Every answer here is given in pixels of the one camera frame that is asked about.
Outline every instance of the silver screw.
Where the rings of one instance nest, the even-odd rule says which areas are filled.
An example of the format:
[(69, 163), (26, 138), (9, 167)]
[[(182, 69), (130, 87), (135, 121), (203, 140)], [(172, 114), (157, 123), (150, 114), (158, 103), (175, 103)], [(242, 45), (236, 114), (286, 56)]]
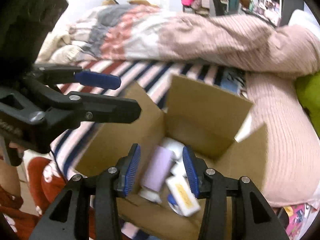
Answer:
[(241, 180), (242, 180), (243, 183), (249, 183), (250, 182), (250, 179), (248, 177), (246, 177), (246, 176), (242, 177)]
[(39, 122), (45, 117), (45, 112), (36, 111), (30, 114), (29, 120), (30, 122)]
[(76, 175), (74, 175), (73, 177), (72, 177), (72, 180), (73, 181), (78, 181), (78, 180), (80, 180), (81, 179), (81, 175), (80, 174), (76, 174)]
[(118, 169), (117, 169), (116, 167), (110, 167), (110, 168), (108, 169), (108, 172), (112, 174), (112, 173), (116, 173), (117, 170), (118, 170)]
[(70, 99), (70, 100), (73, 100), (73, 101), (77, 101), (77, 100), (80, 100), (81, 97), (78, 96), (78, 95), (71, 95), (71, 96), (69, 96), (69, 99)]
[(213, 175), (216, 173), (216, 171), (214, 169), (211, 169), (211, 168), (208, 168), (206, 171), (205, 171), (207, 174), (209, 175)]
[(92, 114), (91, 112), (86, 112), (86, 113), (85, 113), (85, 118), (86, 118), (87, 120), (91, 120), (92, 117), (93, 117), (93, 114)]

